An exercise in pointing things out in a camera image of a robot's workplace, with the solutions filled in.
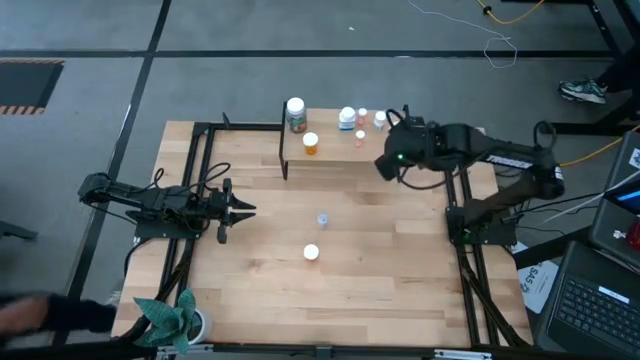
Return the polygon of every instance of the black floor mat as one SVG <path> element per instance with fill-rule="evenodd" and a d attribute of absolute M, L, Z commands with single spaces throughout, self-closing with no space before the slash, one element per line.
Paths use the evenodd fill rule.
<path fill-rule="evenodd" d="M 64 67 L 62 60 L 0 60 L 0 115 L 39 115 Z"/>

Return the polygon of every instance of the wooden tabletop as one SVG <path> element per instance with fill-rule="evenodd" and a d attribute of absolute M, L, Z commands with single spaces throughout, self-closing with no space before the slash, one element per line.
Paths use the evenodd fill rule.
<path fill-rule="evenodd" d="M 180 183 L 192 127 L 167 123 L 156 161 L 166 170 L 161 186 Z M 197 306 L 214 319 L 208 341 L 468 347 L 460 275 L 444 221 L 445 188 L 413 191 L 385 182 L 371 163 L 290 166 L 285 181 L 279 135 L 216 131 L 211 164 L 232 164 L 227 175 L 234 193 L 256 205 L 257 216 L 230 229 L 226 245 L 218 244 L 215 231 L 196 244 L 189 286 Z M 381 152 L 374 150 L 368 156 Z M 417 185 L 441 179 L 426 170 L 406 177 Z M 490 165 L 474 165 L 470 179 L 476 198 L 497 191 Z M 328 215 L 326 230 L 318 228 L 320 213 Z M 320 248 L 313 262 L 302 256 L 311 243 Z M 154 240 L 133 254 L 114 336 L 141 315 L 134 296 L 155 296 L 166 249 L 166 240 Z M 530 341 L 512 258 L 500 247 L 485 246 L 484 254 L 494 301 Z M 486 341 L 477 300 L 476 313 Z"/>
<path fill-rule="evenodd" d="M 303 134 L 286 131 L 282 157 L 292 165 L 306 161 L 373 162 L 384 150 L 384 142 L 389 135 L 389 124 L 383 130 L 373 126 L 377 110 L 367 112 L 364 127 L 353 131 L 338 129 L 338 109 L 307 109 L 307 130 L 318 135 L 318 152 L 307 155 L 302 144 Z M 356 130 L 364 130 L 365 138 L 361 147 L 356 148 Z"/>

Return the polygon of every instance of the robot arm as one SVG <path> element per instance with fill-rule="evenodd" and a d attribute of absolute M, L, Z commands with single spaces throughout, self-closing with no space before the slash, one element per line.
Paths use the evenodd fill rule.
<path fill-rule="evenodd" d="M 535 145 L 526 146 L 493 139 L 465 124 L 425 124 L 422 118 L 411 117 L 407 108 L 405 117 L 393 110 L 387 111 L 388 117 L 389 114 L 395 114 L 400 122 L 392 126 L 384 154 L 375 161 L 378 171 L 387 181 L 397 179 L 405 183 L 404 174 L 414 166 L 432 171 L 458 168 L 459 174 L 475 162 L 482 161 L 522 170 L 520 179 L 509 187 L 484 200 L 473 199 L 464 207 L 453 209 L 457 227 L 465 231 L 473 226 L 486 225 L 493 221 L 493 214 L 531 198 L 550 200 L 564 193 L 564 181 L 551 151 L 552 146 L 544 148 L 538 144 L 538 130 L 542 126 L 550 126 L 547 123 L 536 125 Z"/>
<path fill-rule="evenodd" d="M 236 199 L 231 192 L 231 179 L 224 179 L 222 191 L 214 188 L 206 198 L 200 198 L 190 189 L 184 186 L 139 188 L 97 173 L 85 178 L 78 195 L 80 201 L 88 205 L 114 201 L 137 208 L 126 211 L 126 215 L 136 222 L 135 236 L 140 238 L 195 239 L 209 228 L 211 220 L 218 220 L 217 238 L 224 244 L 226 227 L 255 215 L 229 210 L 255 209 Z"/>

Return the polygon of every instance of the potted plant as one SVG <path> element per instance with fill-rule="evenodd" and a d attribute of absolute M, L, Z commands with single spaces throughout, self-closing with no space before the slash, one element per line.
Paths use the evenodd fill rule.
<path fill-rule="evenodd" d="M 178 297 L 175 308 L 153 299 L 133 299 L 151 322 L 151 328 L 136 345 L 156 347 L 173 345 L 179 353 L 186 354 L 189 345 L 203 341 L 211 330 L 211 321 L 196 309 L 196 299 L 191 289 L 185 289 Z"/>

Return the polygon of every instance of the laptop keyboard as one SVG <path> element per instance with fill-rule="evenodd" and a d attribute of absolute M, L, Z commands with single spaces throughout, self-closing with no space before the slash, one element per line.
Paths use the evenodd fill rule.
<path fill-rule="evenodd" d="M 640 308 L 599 289 L 574 277 L 565 279 L 555 317 L 613 347 L 639 354 Z"/>

